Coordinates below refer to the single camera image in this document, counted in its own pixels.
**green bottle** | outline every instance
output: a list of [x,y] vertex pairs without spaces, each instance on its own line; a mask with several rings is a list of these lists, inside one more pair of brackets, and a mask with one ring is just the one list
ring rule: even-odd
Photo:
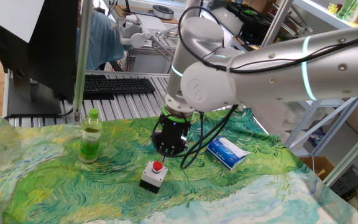
[[357,0],[346,0],[345,4],[343,4],[342,6],[342,9],[336,14],[336,17],[340,19],[345,19],[356,1]]
[[102,119],[99,117],[98,109],[90,109],[81,126],[82,143],[78,157],[85,163],[91,163],[98,158],[100,135],[102,134]]

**blue shirt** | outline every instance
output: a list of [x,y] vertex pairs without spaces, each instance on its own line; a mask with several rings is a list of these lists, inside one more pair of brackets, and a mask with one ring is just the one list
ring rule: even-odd
[[124,57],[124,46],[120,42],[119,31],[113,27],[115,22],[106,15],[100,12],[93,14],[86,69],[95,70],[103,63]]

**keyboard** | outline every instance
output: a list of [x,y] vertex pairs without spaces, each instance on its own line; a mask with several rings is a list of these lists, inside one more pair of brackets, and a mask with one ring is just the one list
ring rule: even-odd
[[153,93],[154,86],[146,78],[107,79],[104,75],[86,75],[84,99],[112,100],[113,94]]

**tissue box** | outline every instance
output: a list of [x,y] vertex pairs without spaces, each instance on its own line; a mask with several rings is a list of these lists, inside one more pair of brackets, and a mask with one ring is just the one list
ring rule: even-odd
[[207,150],[229,170],[236,168],[250,152],[244,151],[223,136],[212,141]]

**emergency stop button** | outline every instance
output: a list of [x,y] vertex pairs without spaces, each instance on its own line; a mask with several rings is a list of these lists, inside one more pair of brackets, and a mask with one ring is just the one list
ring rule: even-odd
[[155,161],[153,162],[153,172],[158,174],[161,169],[162,169],[163,165],[160,161]]

